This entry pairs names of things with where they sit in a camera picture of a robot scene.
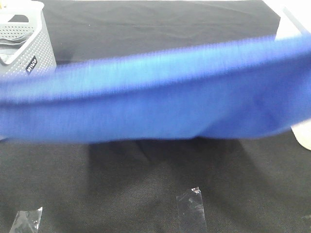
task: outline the tape piece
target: tape piece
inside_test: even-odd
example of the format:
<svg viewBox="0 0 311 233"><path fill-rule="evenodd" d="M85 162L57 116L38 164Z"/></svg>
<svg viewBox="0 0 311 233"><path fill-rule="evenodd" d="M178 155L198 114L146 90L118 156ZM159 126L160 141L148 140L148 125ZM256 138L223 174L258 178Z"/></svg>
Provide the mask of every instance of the tape piece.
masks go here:
<svg viewBox="0 0 311 233"><path fill-rule="evenodd" d="M18 211L10 233L38 233L42 207L34 211Z"/></svg>
<svg viewBox="0 0 311 233"><path fill-rule="evenodd" d="M204 206L199 187L176 197L181 233L207 233Z"/></svg>

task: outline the perforated basket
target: perforated basket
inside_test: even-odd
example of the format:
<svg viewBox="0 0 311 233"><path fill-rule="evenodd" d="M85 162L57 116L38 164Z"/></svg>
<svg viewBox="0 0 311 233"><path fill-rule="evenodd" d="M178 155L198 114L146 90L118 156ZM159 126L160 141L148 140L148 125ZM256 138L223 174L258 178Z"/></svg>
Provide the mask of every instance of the perforated basket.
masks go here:
<svg viewBox="0 0 311 233"><path fill-rule="evenodd" d="M18 6L0 10L0 14L22 15L28 18L28 22L0 23L0 37L13 39L33 32L6 62L0 62L0 79L28 78L55 70L56 61L42 12L43 7L41 2L26 0Z"/></svg>

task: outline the white container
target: white container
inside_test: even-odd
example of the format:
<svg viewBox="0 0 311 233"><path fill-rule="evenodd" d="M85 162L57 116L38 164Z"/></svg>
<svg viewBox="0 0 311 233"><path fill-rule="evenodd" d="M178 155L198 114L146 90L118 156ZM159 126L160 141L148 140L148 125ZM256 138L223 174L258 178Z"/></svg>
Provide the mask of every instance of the white container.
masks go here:
<svg viewBox="0 0 311 233"><path fill-rule="evenodd" d="M0 9L0 15L23 15L28 22L0 22L0 37L13 39L32 33L29 39L8 60L0 62L1 79L29 78L54 71L56 61L43 16L44 4L38 1L13 1Z"/></svg>
<svg viewBox="0 0 311 233"><path fill-rule="evenodd" d="M311 14L306 0L264 0L280 17L276 39L311 33ZM311 119L292 126L297 141L311 150Z"/></svg>

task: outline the black surface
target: black surface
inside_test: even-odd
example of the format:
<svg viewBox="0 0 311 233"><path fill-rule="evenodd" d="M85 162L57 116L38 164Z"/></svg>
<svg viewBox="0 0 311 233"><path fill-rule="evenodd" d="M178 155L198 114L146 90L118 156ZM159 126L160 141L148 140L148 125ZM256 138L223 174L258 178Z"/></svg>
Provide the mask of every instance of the black surface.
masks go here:
<svg viewBox="0 0 311 233"><path fill-rule="evenodd" d="M44 1L58 63L275 34L261 1ZM258 140L0 142L0 231L43 206L39 232L177 233L176 195L199 186L211 233L302 233L311 152Z"/></svg>

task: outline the blue towel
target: blue towel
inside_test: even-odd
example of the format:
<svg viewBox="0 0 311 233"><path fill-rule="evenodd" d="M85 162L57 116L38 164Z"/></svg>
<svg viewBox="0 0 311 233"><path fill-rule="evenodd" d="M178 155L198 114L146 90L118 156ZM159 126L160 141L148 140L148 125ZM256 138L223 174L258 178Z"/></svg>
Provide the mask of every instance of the blue towel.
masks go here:
<svg viewBox="0 0 311 233"><path fill-rule="evenodd" d="M311 36L89 61L0 82L0 134L22 140L253 138L309 117Z"/></svg>

